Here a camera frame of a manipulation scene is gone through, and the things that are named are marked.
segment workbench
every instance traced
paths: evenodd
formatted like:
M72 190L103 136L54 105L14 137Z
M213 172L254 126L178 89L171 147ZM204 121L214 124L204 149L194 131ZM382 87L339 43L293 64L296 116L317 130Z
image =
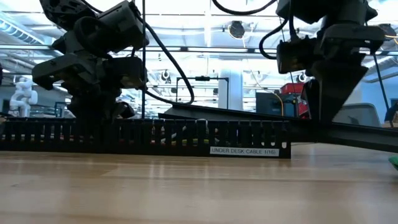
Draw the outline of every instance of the workbench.
M0 152L0 220L395 223L390 155L305 143L292 159Z

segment humanoid robot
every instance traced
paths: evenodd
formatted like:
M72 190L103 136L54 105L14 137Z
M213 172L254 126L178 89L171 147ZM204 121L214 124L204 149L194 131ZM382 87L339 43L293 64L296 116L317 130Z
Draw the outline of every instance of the humanoid robot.
M37 92L32 89L33 84L30 78L19 79L15 93L11 96L9 114L22 118L30 116L30 106L37 104Z

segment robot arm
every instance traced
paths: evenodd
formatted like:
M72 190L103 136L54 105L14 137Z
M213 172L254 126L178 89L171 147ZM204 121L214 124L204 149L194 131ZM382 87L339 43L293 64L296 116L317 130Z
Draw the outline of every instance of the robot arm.
M67 33L52 44L64 55L36 65L33 81L51 90L53 83L63 80L62 87L72 95L68 109L77 118L95 118L94 122L115 118L115 111L125 108L116 102L121 88L138 89L146 80L140 58L109 54L149 44L134 1L122 1L100 14L81 0L40 3L47 18Z
M279 73L306 70L307 76L315 77L304 86L310 116L330 123L368 71L361 65L366 54L359 49L374 54L384 42L380 27L364 26L377 12L359 0L280 0L277 14L289 20L291 36L290 42L277 46ZM299 39L294 17L309 24L322 19L317 37Z

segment label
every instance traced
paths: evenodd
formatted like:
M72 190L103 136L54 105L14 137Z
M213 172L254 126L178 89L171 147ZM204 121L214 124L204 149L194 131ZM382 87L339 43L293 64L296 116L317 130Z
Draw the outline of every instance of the label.
M210 147L210 154L229 155L229 156L279 156L279 149L253 149L238 147Z

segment metal frame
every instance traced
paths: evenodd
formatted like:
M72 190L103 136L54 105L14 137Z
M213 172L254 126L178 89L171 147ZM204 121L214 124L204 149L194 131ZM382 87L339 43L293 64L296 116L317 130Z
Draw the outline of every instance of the metal frame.
M322 142L398 153L398 130L356 126L352 124L321 124L309 119L263 115L242 111L207 108L192 105L173 105L165 119L262 120L288 121L292 142Z
M1 50L51 50L55 51L51 45L29 45L29 44L0 44ZM128 47L121 52L131 53L132 47ZM234 47L167 47L169 52L198 52L198 53L234 53L234 54L259 54L258 49L245 49ZM276 49L264 49L267 54L276 54ZM160 47L148 46L147 52L162 52ZM360 50L360 53L371 55L368 50ZM376 56L397 56L397 50L378 50Z

